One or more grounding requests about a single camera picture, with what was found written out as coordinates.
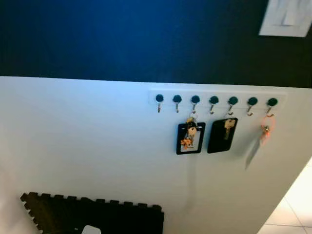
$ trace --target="key fob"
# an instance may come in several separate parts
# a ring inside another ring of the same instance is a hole
[[[197,123],[197,129],[193,130],[193,124],[182,123],[178,126],[176,154],[198,154],[204,139],[205,123]]]
[[[237,121],[237,118],[227,118],[213,122],[208,144],[209,154],[227,151],[231,148]]]

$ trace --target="dark blue wall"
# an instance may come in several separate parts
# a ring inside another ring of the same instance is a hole
[[[312,33],[258,36],[266,0],[2,0],[0,75],[311,87]]]

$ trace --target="keychain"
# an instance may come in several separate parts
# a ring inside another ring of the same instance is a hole
[[[197,123],[197,115],[192,113],[186,123],[179,124],[176,153],[200,153],[204,138],[205,123]]]
[[[194,137],[197,132],[196,119],[194,117],[189,117],[186,121],[187,123],[187,133],[183,140],[181,140],[181,145],[184,149],[193,149]]]
[[[252,147],[252,149],[249,152],[249,156],[246,160],[245,169],[247,169],[249,167],[251,161],[256,156],[259,149],[261,147],[263,147],[268,142],[268,140],[270,139],[270,136],[271,136],[271,132],[274,129],[274,127],[275,127],[274,117],[265,116],[262,120],[262,123],[261,123],[261,136],[259,137],[259,139],[256,141],[255,145]]]
[[[213,122],[207,153],[212,154],[230,150],[237,122],[237,118],[226,118]]]

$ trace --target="key rack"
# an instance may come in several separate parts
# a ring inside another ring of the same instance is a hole
[[[149,103],[157,107],[156,96],[162,95],[163,101],[161,106],[176,106],[173,98],[177,95],[181,97],[181,101],[178,103],[179,109],[189,108],[192,109],[194,105],[192,98],[198,96],[200,102],[196,104],[196,109],[207,108],[210,110],[212,103],[209,101],[212,97],[218,98],[217,104],[214,105],[213,110],[216,112],[219,108],[228,109],[232,105],[235,109],[246,109],[251,107],[248,116],[251,116],[254,110],[268,110],[270,106],[268,104],[274,103],[272,111],[278,111],[283,108],[284,103],[287,100],[287,94],[283,92],[246,92],[246,91],[205,91],[205,90],[176,90],[176,89],[152,89],[149,91]]]

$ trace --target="tile floor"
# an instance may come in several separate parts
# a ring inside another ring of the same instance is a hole
[[[312,158],[258,234],[312,234]]]

